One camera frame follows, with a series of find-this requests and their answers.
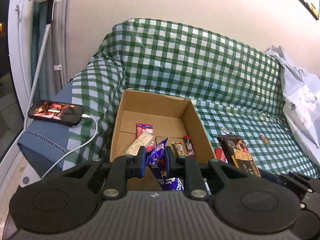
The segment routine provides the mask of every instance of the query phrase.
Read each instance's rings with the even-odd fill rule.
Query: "metal bolt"
[[[22,182],[23,182],[24,185],[27,185],[27,184],[30,182],[29,177],[24,177],[24,178],[22,179]]]
[[[196,198],[202,198],[202,197],[205,197],[207,193],[202,189],[195,189],[191,191],[191,195]]]
[[[115,188],[107,188],[103,194],[106,196],[106,197],[116,197],[119,195],[119,191]]]

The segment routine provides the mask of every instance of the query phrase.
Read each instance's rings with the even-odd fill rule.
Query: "textured gray surface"
[[[290,231],[258,236],[238,232],[223,224],[207,203],[186,198],[182,192],[129,191],[117,201],[105,201],[85,225],[57,235],[18,231],[11,240],[38,239],[298,239]]]

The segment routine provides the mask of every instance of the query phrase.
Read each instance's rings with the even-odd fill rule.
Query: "white wall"
[[[282,45],[297,66],[320,75],[320,21],[298,0],[71,0],[68,77],[86,67],[113,25],[138,17],[190,24],[261,51]]]

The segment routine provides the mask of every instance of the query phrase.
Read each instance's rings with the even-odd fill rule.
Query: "black snack box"
[[[221,135],[218,141],[229,164],[261,177],[243,139],[237,135]]]

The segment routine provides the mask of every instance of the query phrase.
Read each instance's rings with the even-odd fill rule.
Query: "purple snack bag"
[[[164,147],[167,140],[168,138],[164,139],[151,151],[147,152],[146,166],[150,168],[163,190],[183,190],[183,185],[179,178],[167,179],[164,158]]]

